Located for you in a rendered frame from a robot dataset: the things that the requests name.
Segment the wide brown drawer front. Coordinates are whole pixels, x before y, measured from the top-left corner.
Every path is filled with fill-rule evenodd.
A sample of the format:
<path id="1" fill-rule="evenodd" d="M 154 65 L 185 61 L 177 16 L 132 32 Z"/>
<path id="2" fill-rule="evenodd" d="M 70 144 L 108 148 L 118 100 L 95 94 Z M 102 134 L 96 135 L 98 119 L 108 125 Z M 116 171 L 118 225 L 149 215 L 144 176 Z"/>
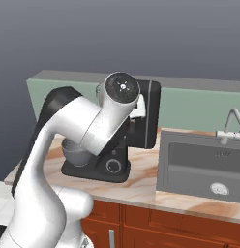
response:
<path id="1" fill-rule="evenodd" d="M 123 230 L 137 228 L 158 233 L 223 242 L 225 248 L 240 248 L 240 224 L 136 206 L 122 208 Z"/>

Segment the grey sink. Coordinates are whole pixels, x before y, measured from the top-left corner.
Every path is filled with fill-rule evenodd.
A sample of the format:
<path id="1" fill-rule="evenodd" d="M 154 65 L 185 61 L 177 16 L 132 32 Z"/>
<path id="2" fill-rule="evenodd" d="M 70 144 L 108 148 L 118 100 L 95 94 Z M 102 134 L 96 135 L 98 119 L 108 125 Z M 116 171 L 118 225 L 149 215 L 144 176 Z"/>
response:
<path id="1" fill-rule="evenodd" d="M 240 139 L 161 131 L 157 190 L 240 202 Z"/>

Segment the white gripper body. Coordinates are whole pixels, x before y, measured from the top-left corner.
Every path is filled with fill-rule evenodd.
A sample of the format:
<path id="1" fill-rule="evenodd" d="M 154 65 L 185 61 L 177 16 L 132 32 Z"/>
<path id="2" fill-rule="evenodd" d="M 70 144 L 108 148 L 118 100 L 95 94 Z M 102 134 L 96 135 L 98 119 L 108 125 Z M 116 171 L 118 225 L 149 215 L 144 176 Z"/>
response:
<path id="1" fill-rule="evenodd" d="M 143 118 L 146 116 L 145 100 L 142 94 L 139 95 L 135 108 L 130 113 L 131 118 Z"/>

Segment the grey tap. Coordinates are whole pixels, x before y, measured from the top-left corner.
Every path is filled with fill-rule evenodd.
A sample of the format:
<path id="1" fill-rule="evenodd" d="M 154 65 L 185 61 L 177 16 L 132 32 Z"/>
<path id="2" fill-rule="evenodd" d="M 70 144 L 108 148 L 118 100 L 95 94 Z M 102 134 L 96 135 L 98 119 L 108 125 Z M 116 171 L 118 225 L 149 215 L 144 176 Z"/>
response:
<path id="1" fill-rule="evenodd" d="M 233 108 L 226 119 L 225 128 L 222 131 L 216 132 L 216 137 L 220 139 L 220 144 L 226 145 L 229 139 L 240 140 L 240 131 L 239 132 L 230 132 L 230 124 L 232 119 L 236 118 L 240 126 L 240 112 L 237 108 Z"/>

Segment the brown cupboard door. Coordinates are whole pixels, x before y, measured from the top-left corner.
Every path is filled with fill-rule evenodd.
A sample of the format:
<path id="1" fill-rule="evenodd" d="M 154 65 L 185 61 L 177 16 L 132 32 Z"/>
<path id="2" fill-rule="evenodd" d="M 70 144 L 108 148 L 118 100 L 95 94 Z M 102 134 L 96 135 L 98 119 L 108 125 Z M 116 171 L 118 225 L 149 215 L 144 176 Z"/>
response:
<path id="1" fill-rule="evenodd" d="M 123 248 L 226 248 L 223 242 L 125 227 Z"/>
<path id="2" fill-rule="evenodd" d="M 115 248 L 121 248 L 120 226 L 118 224 L 84 219 L 81 221 L 81 225 L 95 248 L 110 248 L 108 230 L 114 230 Z"/>

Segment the grey mixer bowl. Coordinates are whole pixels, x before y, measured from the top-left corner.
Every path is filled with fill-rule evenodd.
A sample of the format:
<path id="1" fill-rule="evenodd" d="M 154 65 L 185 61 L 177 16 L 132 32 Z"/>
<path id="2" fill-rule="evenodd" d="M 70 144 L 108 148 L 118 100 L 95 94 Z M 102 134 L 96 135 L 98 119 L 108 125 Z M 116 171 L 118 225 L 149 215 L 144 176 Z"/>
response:
<path id="1" fill-rule="evenodd" d="M 84 167 L 93 158 L 90 152 L 70 139 L 63 139 L 62 150 L 66 160 L 76 167 Z"/>

